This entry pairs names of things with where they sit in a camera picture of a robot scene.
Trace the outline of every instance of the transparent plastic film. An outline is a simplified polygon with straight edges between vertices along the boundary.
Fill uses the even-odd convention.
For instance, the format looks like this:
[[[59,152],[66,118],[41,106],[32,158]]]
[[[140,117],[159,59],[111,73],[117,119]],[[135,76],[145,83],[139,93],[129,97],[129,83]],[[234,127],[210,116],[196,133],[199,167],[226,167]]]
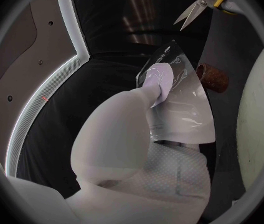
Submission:
[[[168,63],[173,85],[168,97],[147,112],[151,141],[198,144],[215,141],[213,115],[207,95],[190,61],[175,41],[159,48],[136,77],[142,87],[155,63]]]

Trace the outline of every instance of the white fabric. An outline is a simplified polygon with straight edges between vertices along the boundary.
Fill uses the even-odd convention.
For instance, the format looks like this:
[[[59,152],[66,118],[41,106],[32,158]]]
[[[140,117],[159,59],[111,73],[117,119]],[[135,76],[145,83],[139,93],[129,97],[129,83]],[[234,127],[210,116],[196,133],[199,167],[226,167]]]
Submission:
[[[102,187],[80,186],[67,202],[89,224],[195,224],[210,197],[205,156],[196,149],[156,143],[134,176]]]

